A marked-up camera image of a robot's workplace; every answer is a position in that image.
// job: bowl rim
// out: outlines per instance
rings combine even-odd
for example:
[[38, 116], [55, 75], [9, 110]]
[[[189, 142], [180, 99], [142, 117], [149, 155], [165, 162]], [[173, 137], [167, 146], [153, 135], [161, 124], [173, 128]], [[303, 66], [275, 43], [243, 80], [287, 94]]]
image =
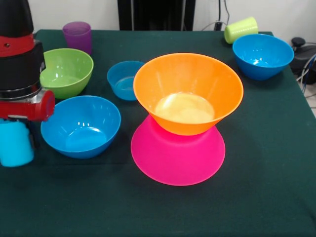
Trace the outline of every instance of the bowl rim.
[[[267, 38], [274, 38], [282, 43], [284, 43], [286, 45], [287, 48], [290, 49], [290, 51], [292, 52], [292, 55], [291, 55], [291, 60], [288, 60], [287, 63], [284, 63], [284, 64], [280, 64], [278, 66], [261, 66], [261, 65], [254, 65], [252, 63], [249, 63], [247, 61], [245, 61], [244, 59], [240, 58], [240, 56], [236, 53], [236, 42], [238, 42], [239, 40], [242, 40], [243, 38], [246, 38], [246, 37], [253, 37], [253, 36], [258, 36], [258, 37], [267, 37]], [[279, 39], [278, 37], [275, 37], [275, 36], [270, 36], [270, 35], [266, 35], [266, 34], [249, 34], [249, 35], [245, 35], [245, 36], [241, 36], [239, 37], [237, 40], [234, 41], [233, 43], [233, 52], [234, 52], [234, 55], [239, 58], [241, 61], [245, 62], [246, 64], [248, 65], [252, 65], [252, 66], [255, 66], [255, 67], [258, 67], [258, 68], [281, 68], [281, 67], [284, 67], [284, 66], [287, 66], [290, 62], [292, 62], [292, 60], [294, 59], [294, 51], [293, 49], [291, 48], [291, 46], [285, 42], [284, 40], [282, 39]]]
[[109, 73], [111, 70], [113, 70], [113, 68], [117, 67], [117, 66], [120, 66], [122, 64], [125, 64], [125, 63], [137, 63], [137, 64], [142, 64], [141, 67], [143, 67], [145, 65], [144, 62], [141, 62], [141, 61], [136, 61], [136, 60], [127, 60], [127, 61], [121, 61], [119, 63], [116, 63], [114, 64], [113, 66], [111, 66], [109, 69], [108, 69], [108, 72], [107, 72], [107, 81], [108, 83], [110, 84], [110, 86], [115, 86], [115, 83], [112, 83], [112, 81], [110, 81], [109, 79]]
[[113, 102], [111, 102], [110, 100], [107, 100], [107, 99], [105, 99], [105, 98], [103, 98], [103, 97], [95, 96], [95, 95], [81, 95], [81, 96], [75, 96], [75, 97], [71, 97], [71, 98], [68, 98], [68, 99], [66, 99], [66, 100], [63, 100], [63, 101], [59, 102], [58, 104], [56, 104], [56, 106], [58, 106], [59, 104], [63, 104], [63, 103], [66, 102], [66, 101], [75, 100], [76, 98], [81, 98], [81, 97], [84, 97], [84, 98], [97, 98], [97, 99], [102, 99], [102, 100], [104, 100], [105, 102], [108, 102], [109, 104], [111, 104], [111, 105], [116, 109], [116, 111], [117, 111], [117, 113], [118, 113], [119, 123], [118, 123], [118, 127], [117, 127], [116, 130], [115, 130], [115, 133], [114, 133], [110, 138], [108, 138], [108, 139], [106, 140], [106, 142], [104, 142], [102, 145], [100, 145], [100, 146], [98, 146], [98, 147], [95, 147], [95, 148], [93, 148], [93, 149], [88, 149], [88, 150], [80, 150], [80, 151], [71, 152], [71, 151], [66, 151], [66, 150], [63, 150], [63, 149], [56, 148], [56, 147], [52, 146], [49, 142], [47, 142], [47, 140], [45, 139], [45, 137], [43, 136], [43, 133], [42, 133], [42, 126], [43, 126], [43, 123], [45, 122], [45, 121], [43, 121], [43, 122], [40, 123], [40, 133], [41, 133], [41, 136], [43, 137], [44, 141], [45, 141], [50, 147], [52, 147], [53, 149], [58, 150], [58, 151], [61, 151], [61, 152], [65, 152], [65, 153], [75, 153], [75, 154], [77, 154], [77, 153], [82, 153], [82, 152], [89, 152], [89, 151], [93, 151], [93, 150], [95, 150], [95, 149], [97, 149], [97, 148], [99, 148], [99, 147], [102, 147], [104, 144], [106, 144], [106, 143], [108, 143], [109, 141], [111, 141], [111, 140], [116, 136], [116, 134], [118, 133], [119, 128], [120, 128], [120, 125], [121, 125], [121, 122], [122, 122], [122, 118], [121, 118], [121, 115], [120, 115], [120, 112], [119, 112], [118, 107], [117, 107]]
[[62, 86], [49, 86], [49, 87], [48, 87], [48, 86], [43, 86], [44, 88], [56, 89], [56, 88], [65, 88], [65, 87], [68, 87], [68, 86], [75, 85], [75, 84], [77, 84], [77, 83], [79, 83], [79, 82], [85, 80], [85, 79], [92, 73], [92, 71], [93, 71], [93, 68], [94, 68], [94, 61], [93, 61], [93, 59], [91, 58], [91, 56], [90, 56], [89, 54], [87, 54], [86, 52], [83, 52], [83, 51], [81, 51], [81, 50], [79, 50], [79, 49], [75, 49], [75, 48], [57, 48], [57, 49], [52, 49], [52, 50], [49, 50], [49, 51], [44, 52], [44, 58], [45, 58], [45, 54], [47, 54], [47, 53], [51, 53], [51, 52], [53, 52], [53, 51], [62, 51], [62, 50], [79, 51], [80, 53], [85, 54], [86, 56], [88, 56], [88, 58], [89, 58], [89, 59], [91, 60], [91, 62], [92, 62], [91, 69], [90, 69], [90, 71], [89, 71], [83, 78], [81, 78], [80, 80], [78, 80], [78, 81], [76, 81], [76, 82], [73, 82], [73, 83], [68, 84], [68, 85], [62, 85]]
[[[207, 59], [211, 59], [213, 60], [214, 62], [216, 63], [219, 63], [219, 64], [222, 64], [224, 65], [226, 68], [228, 68], [228, 70], [230, 70], [232, 72], [233, 75], [235, 75], [237, 78], [238, 78], [238, 82], [239, 82], [239, 85], [240, 85], [240, 89], [241, 89], [241, 96], [240, 96], [240, 99], [239, 101], [236, 103], [236, 105], [231, 109], [231, 111], [229, 111], [228, 113], [224, 114], [223, 116], [221, 117], [218, 117], [218, 118], [214, 118], [210, 121], [207, 121], [207, 122], [202, 122], [202, 123], [183, 123], [183, 122], [177, 122], [177, 121], [171, 121], [171, 120], [168, 120], [168, 119], [165, 119], [165, 118], [162, 118], [161, 116], [158, 116], [154, 111], [148, 109], [142, 102], [139, 101], [138, 99], [138, 95], [135, 91], [135, 82], [137, 81], [137, 74], [140, 73], [140, 71], [142, 71], [142, 69], [145, 67], [146, 64], [148, 63], [151, 63], [152, 61], [154, 60], [157, 60], [157, 59], [160, 59], [160, 58], [164, 58], [164, 57], [170, 57], [170, 56], [176, 56], [176, 55], [197, 55], [199, 57], [203, 57], [203, 58], [207, 58]], [[134, 94], [136, 96], [136, 99], [138, 100], [138, 102], [141, 104], [141, 106], [143, 106], [147, 112], [149, 112], [150, 114], [158, 117], [158, 118], [161, 118], [161, 119], [164, 119], [164, 120], [167, 120], [167, 121], [170, 121], [170, 122], [175, 122], [175, 123], [178, 123], [178, 124], [187, 124], [187, 125], [199, 125], [199, 124], [207, 124], [207, 123], [211, 123], [211, 122], [217, 122], [217, 121], [220, 121], [222, 120], [223, 118], [227, 117], [228, 115], [232, 114], [237, 108], [238, 106], [241, 104], [242, 102], [242, 99], [243, 99], [243, 95], [244, 95], [244, 89], [243, 89], [243, 84], [242, 84], [242, 81], [240, 79], [240, 77], [238, 76], [238, 74], [230, 67], [228, 66], [226, 63], [223, 63], [222, 61], [216, 59], [216, 58], [213, 58], [213, 57], [210, 57], [210, 56], [206, 56], [206, 55], [203, 55], [203, 54], [198, 54], [198, 53], [170, 53], [170, 54], [165, 54], [165, 55], [162, 55], [162, 56], [159, 56], [159, 57], [156, 57], [150, 61], [148, 61], [147, 63], [145, 63], [145, 65], [143, 67], [141, 67], [137, 74], [135, 75], [135, 79], [134, 79], [134, 83], [133, 83], [133, 89], [134, 89]]]

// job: dark green tablecloth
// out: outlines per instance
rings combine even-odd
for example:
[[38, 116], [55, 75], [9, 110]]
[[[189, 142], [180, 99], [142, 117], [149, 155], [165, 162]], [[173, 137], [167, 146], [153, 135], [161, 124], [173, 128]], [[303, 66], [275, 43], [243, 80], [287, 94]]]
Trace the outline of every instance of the dark green tablecloth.
[[[41, 30], [45, 51], [65, 47], [61, 31]], [[218, 124], [223, 166], [194, 186], [172, 187], [144, 175], [130, 139], [146, 117], [119, 100], [106, 73], [124, 60], [195, 52], [230, 65], [242, 78], [240, 107]], [[315, 236], [316, 120], [287, 67], [268, 81], [238, 70], [222, 32], [94, 31], [95, 68], [83, 94], [105, 97], [122, 115], [99, 157], [75, 160], [45, 144], [20, 168], [0, 168], [0, 236]]]

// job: cup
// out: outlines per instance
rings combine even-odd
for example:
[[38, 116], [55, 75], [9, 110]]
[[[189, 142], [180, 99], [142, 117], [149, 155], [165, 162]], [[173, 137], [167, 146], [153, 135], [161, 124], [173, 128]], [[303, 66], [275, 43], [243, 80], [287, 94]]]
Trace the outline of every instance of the cup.
[[83, 21], [74, 21], [63, 27], [63, 33], [69, 48], [79, 49], [91, 55], [91, 26]]
[[0, 119], [0, 163], [3, 166], [16, 167], [33, 160], [29, 134], [24, 123]]
[[253, 17], [248, 17], [246, 19], [237, 21], [226, 26], [224, 31], [224, 37], [227, 43], [232, 44], [241, 36], [257, 33], [258, 25], [256, 19]]

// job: pink bowl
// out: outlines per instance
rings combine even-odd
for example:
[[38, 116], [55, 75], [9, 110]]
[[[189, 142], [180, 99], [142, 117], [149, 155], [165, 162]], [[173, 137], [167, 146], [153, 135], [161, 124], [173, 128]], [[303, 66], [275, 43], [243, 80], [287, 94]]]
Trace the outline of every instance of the pink bowl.
[[215, 126], [199, 135], [180, 136], [148, 116], [133, 135], [131, 152], [136, 165], [150, 178], [186, 186], [203, 182], [219, 170], [225, 143]]

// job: plastic bowl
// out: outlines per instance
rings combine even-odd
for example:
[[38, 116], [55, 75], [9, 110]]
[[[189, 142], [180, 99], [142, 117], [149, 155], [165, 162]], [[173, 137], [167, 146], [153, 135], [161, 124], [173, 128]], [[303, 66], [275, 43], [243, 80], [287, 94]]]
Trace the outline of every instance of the plastic bowl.
[[281, 72], [294, 58], [291, 46], [269, 35], [252, 34], [238, 38], [233, 44], [241, 71], [254, 80], [267, 80]]
[[97, 96], [77, 96], [58, 103], [41, 133], [48, 145], [72, 158], [92, 158], [113, 141], [120, 113], [110, 101]]
[[143, 62], [125, 61], [117, 63], [109, 69], [107, 79], [118, 98], [129, 101], [136, 100], [133, 82], [136, 73], [143, 65]]
[[[134, 92], [139, 103], [165, 130], [197, 135], [231, 114], [241, 103], [243, 87], [238, 75], [221, 61], [200, 54], [174, 53], [155, 58], [136, 74]], [[186, 92], [207, 100], [214, 119], [204, 123], [180, 123], [155, 113], [158, 102], [173, 93]]]
[[46, 69], [40, 74], [40, 82], [56, 98], [76, 96], [87, 86], [93, 70], [93, 60], [87, 53], [59, 48], [45, 52], [44, 58]]
[[147, 116], [133, 135], [131, 153], [136, 165], [150, 178], [185, 186], [203, 182], [219, 170], [225, 143], [215, 126], [200, 135], [179, 136]]

